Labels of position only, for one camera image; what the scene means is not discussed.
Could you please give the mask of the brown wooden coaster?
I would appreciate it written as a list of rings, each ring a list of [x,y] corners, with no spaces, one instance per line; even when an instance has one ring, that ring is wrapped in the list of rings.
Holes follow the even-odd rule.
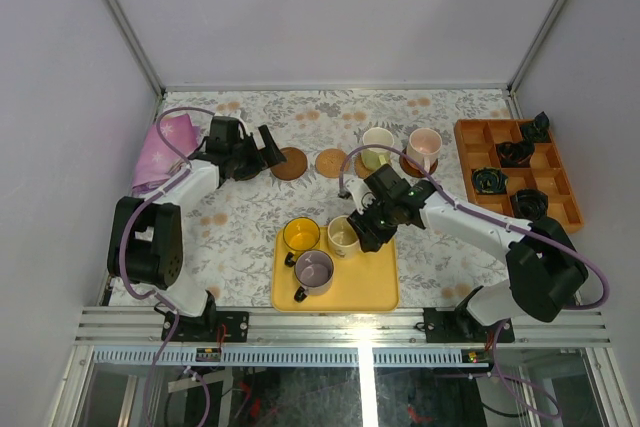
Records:
[[[283,181],[292,181],[301,177],[307,170],[306,154],[295,147],[285,147],[281,150],[285,161],[271,168],[271,173]]]
[[[401,169],[409,176],[413,178],[424,178],[422,171],[418,169],[418,165],[413,161],[408,161],[405,157],[400,158]],[[435,161],[429,168],[429,173],[434,174],[438,167],[438,161]]]

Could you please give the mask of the woven rattan coaster back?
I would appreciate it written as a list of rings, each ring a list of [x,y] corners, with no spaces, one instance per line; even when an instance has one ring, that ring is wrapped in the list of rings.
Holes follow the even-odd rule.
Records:
[[[354,171],[360,179],[365,179],[372,174],[372,171],[364,164],[360,153],[354,157]]]

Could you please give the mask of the woven rattan coaster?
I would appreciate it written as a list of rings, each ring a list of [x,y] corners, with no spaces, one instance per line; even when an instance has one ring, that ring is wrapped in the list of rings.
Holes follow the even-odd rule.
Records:
[[[354,171],[360,179],[365,179],[372,174],[372,171],[364,164],[360,153],[354,157]]]
[[[341,149],[325,149],[316,157],[316,171],[326,178],[338,178],[346,158],[347,154]]]

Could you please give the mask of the white mug green handle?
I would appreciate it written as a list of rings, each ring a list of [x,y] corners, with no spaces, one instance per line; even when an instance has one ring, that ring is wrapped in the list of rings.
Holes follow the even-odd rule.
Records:
[[[361,151],[361,159],[368,170],[376,171],[390,163],[391,152],[388,148],[393,148],[395,141],[389,130],[372,127],[363,134],[362,143],[364,149]]]

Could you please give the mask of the woven rattan coaster front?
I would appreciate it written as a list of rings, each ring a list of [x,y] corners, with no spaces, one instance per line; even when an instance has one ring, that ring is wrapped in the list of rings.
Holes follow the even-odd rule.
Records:
[[[316,171],[326,178],[338,178],[346,158],[347,154],[341,149],[325,149],[316,157]]]

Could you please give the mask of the pink ceramic mug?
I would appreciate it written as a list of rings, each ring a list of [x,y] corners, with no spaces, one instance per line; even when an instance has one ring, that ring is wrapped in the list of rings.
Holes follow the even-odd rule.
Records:
[[[438,160],[441,147],[442,138],[436,130],[418,128],[409,136],[406,154],[415,167],[430,172]]]

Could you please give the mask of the cream ceramic mug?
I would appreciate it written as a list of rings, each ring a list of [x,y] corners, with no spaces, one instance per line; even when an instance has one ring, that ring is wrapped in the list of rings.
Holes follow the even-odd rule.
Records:
[[[347,216],[334,218],[327,227],[331,253],[339,259],[349,259],[361,252],[359,238]]]

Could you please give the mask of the yellow glass mug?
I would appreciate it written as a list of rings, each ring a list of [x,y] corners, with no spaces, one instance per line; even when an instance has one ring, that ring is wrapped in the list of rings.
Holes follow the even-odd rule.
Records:
[[[315,249],[320,242],[320,234],[320,227],[308,217],[289,221],[283,229],[286,247],[284,264],[293,267],[304,252]]]

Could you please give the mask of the purple ceramic mug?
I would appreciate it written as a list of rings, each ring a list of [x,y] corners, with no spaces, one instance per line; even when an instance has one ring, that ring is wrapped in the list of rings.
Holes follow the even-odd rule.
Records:
[[[310,296],[320,296],[328,292],[334,276],[332,258],[323,251],[309,250],[303,253],[294,265],[294,276],[299,286],[294,300],[303,302]]]

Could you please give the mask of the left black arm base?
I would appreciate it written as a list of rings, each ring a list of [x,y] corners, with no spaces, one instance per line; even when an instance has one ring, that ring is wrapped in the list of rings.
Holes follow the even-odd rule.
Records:
[[[196,317],[180,315],[177,327],[169,335],[175,315],[163,312],[158,307],[154,311],[164,315],[161,339],[173,342],[205,343],[245,343],[247,341],[250,313],[248,311],[219,310],[215,298],[208,294],[204,311]]]

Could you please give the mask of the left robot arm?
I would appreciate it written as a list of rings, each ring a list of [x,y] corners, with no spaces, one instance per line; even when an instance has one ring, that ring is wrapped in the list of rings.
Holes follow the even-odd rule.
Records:
[[[247,131],[236,117],[213,116],[207,135],[196,138],[189,115],[178,110],[160,116],[146,150],[141,197],[125,196],[115,207],[107,257],[109,273],[137,300],[155,297],[173,315],[185,316],[184,329],[197,341],[219,328],[215,298],[197,285],[184,266],[182,216],[225,182],[246,181],[285,162],[269,128]],[[151,168],[165,167],[153,176]]]

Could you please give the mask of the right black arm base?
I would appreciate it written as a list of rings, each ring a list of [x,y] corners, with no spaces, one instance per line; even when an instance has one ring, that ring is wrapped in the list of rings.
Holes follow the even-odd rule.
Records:
[[[484,326],[467,311],[469,301],[479,290],[480,287],[472,290],[453,310],[424,308],[422,320],[414,325],[414,329],[422,332],[428,343],[491,345],[499,322]]]

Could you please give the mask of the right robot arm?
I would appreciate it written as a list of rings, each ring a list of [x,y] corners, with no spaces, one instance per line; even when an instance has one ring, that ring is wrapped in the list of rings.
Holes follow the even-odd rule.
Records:
[[[348,222],[366,253],[379,251],[406,225],[453,236],[506,266],[507,280],[482,286],[463,300],[455,325],[467,341],[482,339],[508,318],[553,321],[588,278],[585,262],[552,218],[500,216],[452,197],[430,180],[410,184],[389,165],[343,182],[340,195],[354,202]]]

